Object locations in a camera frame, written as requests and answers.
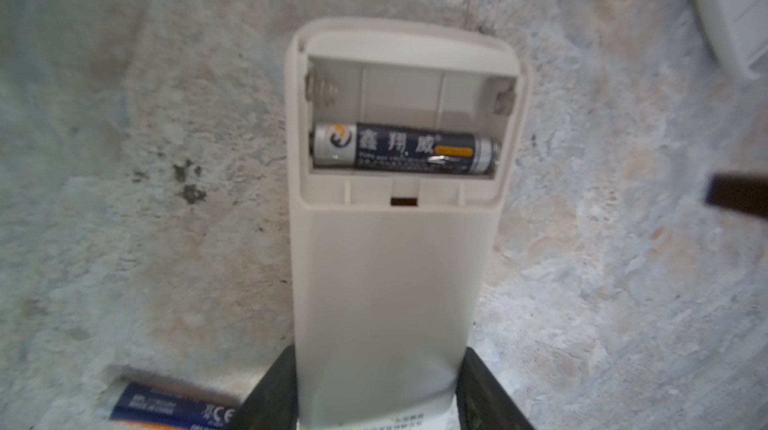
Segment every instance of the white plastic object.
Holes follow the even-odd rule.
[[[707,36],[726,70],[754,80],[750,68],[768,51],[768,0],[696,0]]]
[[[532,72],[490,36],[335,18],[294,35],[285,85],[300,426],[442,429]],[[490,176],[314,168],[318,121],[469,131],[501,156]]]

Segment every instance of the marbled surface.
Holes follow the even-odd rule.
[[[768,171],[768,81],[690,0],[0,0],[0,426],[112,428],[121,368],[242,397],[291,342],[283,52],[340,15],[536,69],[471,341],[533,424],[768,425],[768,226],[701,204]]]

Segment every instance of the black and silver battery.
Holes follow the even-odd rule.
[[[311,142],[315,167],[490,175],[499,156],[488,137],[394,125],[318,123]]]

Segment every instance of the rectangular hole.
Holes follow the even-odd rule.
[[[389,204],[398,207],[416,207],[418,205],[418,199],[416,197],[392,197],[389,200]]]

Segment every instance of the mottled gray countertop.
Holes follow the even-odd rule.
[[[536,69],[471,344],[540,430],[768,425],[768,226],[701,204],[768,171],[768,81],[691,0],[0,0],[0,426],[112,428],[126,368],[242,397],[292,341],[283,52],[341,15]]]

